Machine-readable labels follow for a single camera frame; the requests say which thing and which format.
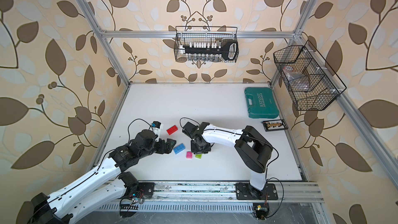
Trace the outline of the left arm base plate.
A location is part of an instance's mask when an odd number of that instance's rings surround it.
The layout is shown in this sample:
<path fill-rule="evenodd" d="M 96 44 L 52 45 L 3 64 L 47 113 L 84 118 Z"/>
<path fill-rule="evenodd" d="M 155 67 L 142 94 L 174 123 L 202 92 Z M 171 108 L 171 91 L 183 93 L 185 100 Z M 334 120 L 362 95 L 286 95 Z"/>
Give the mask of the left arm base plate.
<path fill-rule="evenodd" d="M 138 182 L 131 188 L 129 196 L 132 198 L 151 199 L 154 193 L 154 187 L 155 183 Z"/>

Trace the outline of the light blue lego brick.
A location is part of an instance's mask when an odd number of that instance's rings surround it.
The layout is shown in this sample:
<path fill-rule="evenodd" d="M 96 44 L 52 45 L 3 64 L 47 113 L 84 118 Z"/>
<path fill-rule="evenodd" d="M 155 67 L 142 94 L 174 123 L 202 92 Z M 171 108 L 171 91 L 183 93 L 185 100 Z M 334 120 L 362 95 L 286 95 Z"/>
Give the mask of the light blue lego brick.
<path fill-rule="evenodd" d="M 185 148 L 186 148 L 185 145 L 184 145 L 183 143 L 181 143 L 181 144 L 175 146 L 175 147 L 173 148 L 173 151 L 174 151 L 174 153 L 177 155 L 177 154 L 181 153 L 182 151 L 184 151 Z"/>

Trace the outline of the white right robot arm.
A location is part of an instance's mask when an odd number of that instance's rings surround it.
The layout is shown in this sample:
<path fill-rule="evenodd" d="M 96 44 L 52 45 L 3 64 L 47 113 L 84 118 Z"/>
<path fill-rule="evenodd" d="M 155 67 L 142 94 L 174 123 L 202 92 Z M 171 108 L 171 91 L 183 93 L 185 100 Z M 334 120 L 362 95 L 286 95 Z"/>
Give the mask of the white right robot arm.
<path fill-rule="evenodd" d="M 233 147 L 251 170 L 250 186 L 253 191 L 262 191 L 267 184 L 268 162 L 275 148 L 254 127 L 242 130 L 217 127 L 208 122 L 194 125 L 187 122 L 182 132 L 191 139 L 191 151 L 195 155 L 207 154 L 213 144 Z"/>

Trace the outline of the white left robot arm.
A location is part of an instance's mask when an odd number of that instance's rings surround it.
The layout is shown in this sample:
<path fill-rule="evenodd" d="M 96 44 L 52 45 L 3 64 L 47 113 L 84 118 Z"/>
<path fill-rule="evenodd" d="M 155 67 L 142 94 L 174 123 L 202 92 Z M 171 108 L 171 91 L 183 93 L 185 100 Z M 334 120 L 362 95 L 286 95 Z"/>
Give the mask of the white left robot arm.
<path fill-rule="evenodd" d="M 152 130 L 142 130 L 74 182 L 50 195 L 35 196 L 31 201 L 33 214 L 27 223 L 75 224 L 110 201 L 142 196 L 138 180 L 128 169 L 154 153 L 171 153 L 175 145 L 175 140 L 163 140 Z"/>

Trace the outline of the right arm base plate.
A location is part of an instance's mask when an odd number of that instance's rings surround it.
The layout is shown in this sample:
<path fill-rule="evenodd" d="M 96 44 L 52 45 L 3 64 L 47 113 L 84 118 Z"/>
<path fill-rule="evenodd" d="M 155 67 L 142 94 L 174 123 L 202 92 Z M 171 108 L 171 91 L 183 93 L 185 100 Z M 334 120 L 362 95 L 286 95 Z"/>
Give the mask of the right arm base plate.
<path fill-rule="evenodd" d="M 267 183 L 262 190 L 258 190 L 250 183 L 237 183 L 235 189 L 237 200 L 278 200 L 274 184 Z"/>

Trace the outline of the pink lego brick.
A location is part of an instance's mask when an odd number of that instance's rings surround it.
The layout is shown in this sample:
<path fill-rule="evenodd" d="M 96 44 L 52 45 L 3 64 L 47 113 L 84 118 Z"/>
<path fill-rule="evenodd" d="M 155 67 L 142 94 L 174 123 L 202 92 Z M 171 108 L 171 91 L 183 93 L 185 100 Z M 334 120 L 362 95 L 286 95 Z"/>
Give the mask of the pink lego brick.
<path fill-rule="evenodd" d="M 186 153 L 186 158 L 187 158 L 187 159 L 192 159 L 192 158 L 193 158 L 193 153 L 190 152 L 190 151 L 188 151 L 188 152 Z"/>

